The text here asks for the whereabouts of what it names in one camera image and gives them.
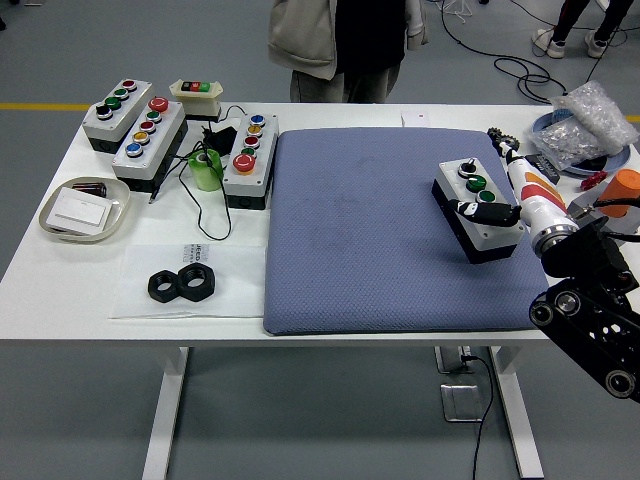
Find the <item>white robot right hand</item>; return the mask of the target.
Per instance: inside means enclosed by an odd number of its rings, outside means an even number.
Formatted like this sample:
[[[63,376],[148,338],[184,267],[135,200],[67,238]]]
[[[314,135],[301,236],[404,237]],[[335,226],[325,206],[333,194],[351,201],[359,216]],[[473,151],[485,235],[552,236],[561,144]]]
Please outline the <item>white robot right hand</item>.
[[[504,140],[498,143],[496,149],[506,161],[507,175],[517,206],[458,199],[449,200],[448,206],[476,224],[511,227],[523,221],[533,236],[546,237],[556,231],[577,231],[578,226],[569,218],[561,196],[547,184],[539,170]]]

